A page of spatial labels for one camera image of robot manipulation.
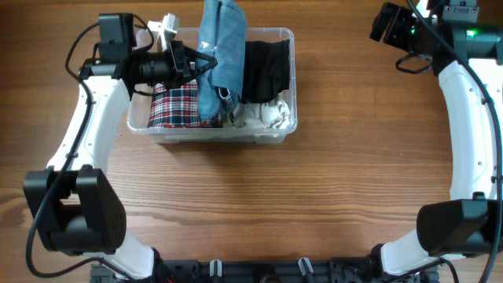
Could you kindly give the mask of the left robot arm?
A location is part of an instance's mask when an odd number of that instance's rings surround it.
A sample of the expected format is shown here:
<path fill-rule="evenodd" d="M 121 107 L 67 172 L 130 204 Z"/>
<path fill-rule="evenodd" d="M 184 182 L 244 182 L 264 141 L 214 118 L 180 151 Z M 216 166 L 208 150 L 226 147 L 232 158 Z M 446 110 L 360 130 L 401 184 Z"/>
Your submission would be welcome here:
<path fill-rule="evenodd" d="M 127 214 L 106 171 L 123 114 L 138 85 L 179 88 L 216 66 L 214 57 L 176 39 L 178 20 L 167 14 L 145 22 L 133 13 L 102 13 L 92 56 L 73 74 L 79 99 L 64 139 L 42 171 L 26 174 L 23 190 L 35 238 L 50 252 L 79 257 L 110 270 L 117 281 L 172 282 L 158 251 L 127 231 Z"/>

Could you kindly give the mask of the white t-shirt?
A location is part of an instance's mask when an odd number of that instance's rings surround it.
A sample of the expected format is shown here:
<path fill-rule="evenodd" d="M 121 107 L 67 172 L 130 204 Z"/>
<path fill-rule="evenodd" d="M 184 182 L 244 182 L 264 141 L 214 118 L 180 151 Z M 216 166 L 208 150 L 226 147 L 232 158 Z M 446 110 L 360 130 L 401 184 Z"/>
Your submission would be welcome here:
<path fill-rule="evenodd" d="M 232 113 L 232 124 L 236 128 L 286 129 L 290 125 L 290 108 L 282 97 L 267 103 L 238 105 Z"/>

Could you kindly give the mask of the black garment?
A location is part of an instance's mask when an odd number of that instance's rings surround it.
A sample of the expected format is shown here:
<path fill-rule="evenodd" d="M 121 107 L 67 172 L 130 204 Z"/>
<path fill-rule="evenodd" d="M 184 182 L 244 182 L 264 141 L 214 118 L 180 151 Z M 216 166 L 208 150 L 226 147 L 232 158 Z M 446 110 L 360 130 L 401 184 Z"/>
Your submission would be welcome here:
<path fill-rule="evenodd" d="M 242 104 L 274 100 L 290 84 L 290 40 L 245 44 Z"/>

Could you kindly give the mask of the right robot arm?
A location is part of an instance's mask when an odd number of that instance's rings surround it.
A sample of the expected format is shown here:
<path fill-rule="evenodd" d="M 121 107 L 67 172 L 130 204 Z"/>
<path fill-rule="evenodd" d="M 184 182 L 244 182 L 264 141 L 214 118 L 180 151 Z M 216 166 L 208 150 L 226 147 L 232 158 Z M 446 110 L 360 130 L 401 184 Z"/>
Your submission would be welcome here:
<path fill-rule="evenodd" d="M 502 250 L 502 29 L 474 1 L 383 4 L 370 37 L 427 61 L 446 102 L 453 156 L 450 199 L 423 206 L 415 228 L 377 246 L 377 275 L 409 277 L 438 263 Z"/>

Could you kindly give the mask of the plaid shirt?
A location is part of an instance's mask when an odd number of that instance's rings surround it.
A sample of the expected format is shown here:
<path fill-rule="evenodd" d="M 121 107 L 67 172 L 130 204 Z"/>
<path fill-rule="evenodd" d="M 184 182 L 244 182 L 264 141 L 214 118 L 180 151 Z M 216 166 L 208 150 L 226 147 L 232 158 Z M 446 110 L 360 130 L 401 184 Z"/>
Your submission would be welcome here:
<path fill-rule="evenodd" d="M 156 128 L 221 128 L 219 114 L 203 120 L 198 114 L 198 86 L 193 80 L 178 89 L 166 91 L 162 83 L 154 87 L 147 127 Z"/>

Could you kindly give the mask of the blue denim cloth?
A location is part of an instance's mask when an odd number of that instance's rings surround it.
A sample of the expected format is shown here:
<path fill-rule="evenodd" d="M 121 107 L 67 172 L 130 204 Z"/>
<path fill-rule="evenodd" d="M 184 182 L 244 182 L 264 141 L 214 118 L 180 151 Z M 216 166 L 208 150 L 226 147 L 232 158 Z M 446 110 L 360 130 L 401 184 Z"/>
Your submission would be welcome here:
<path fill-rule="evenodd" d="M 197 51 L 214 57 L 217 65 L 197 78 L 203 120 L 230 113 L 240 104 L 247 28 L 245 12 L 234 0 L 205 0 Z"/>

